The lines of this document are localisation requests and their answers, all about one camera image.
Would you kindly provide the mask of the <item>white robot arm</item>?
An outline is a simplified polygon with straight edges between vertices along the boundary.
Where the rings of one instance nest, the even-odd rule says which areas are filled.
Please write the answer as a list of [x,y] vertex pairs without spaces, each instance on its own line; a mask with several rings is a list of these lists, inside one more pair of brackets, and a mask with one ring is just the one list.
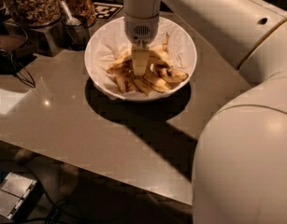
[[134,45],[155,38],[161,4],[251,84],[200,134],[194,224],[287,224],[287,12],[262,0],[124,0]]

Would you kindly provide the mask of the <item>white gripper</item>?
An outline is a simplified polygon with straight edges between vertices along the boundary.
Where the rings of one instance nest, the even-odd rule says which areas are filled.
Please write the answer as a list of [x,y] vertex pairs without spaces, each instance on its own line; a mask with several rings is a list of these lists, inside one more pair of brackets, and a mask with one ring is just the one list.
[[132,45],[133,70],[136,76],[143,76],[149,61],[149,45],[158,34],[159,16],[135,18],[124,15],[124,31]]

